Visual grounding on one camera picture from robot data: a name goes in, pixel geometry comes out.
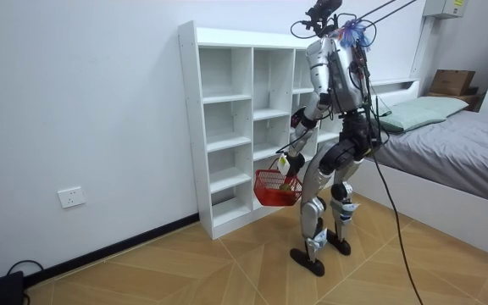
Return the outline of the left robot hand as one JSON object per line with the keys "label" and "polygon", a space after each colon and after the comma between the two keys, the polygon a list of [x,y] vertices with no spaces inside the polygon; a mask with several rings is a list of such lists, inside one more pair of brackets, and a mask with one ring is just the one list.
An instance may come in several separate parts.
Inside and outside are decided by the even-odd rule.
{"label": "left robot hand", "polygon": [[305,164],[305,157],[298,153],[292,157],[283,152],[276,161],[276,168],[286,177],[294,177]]}

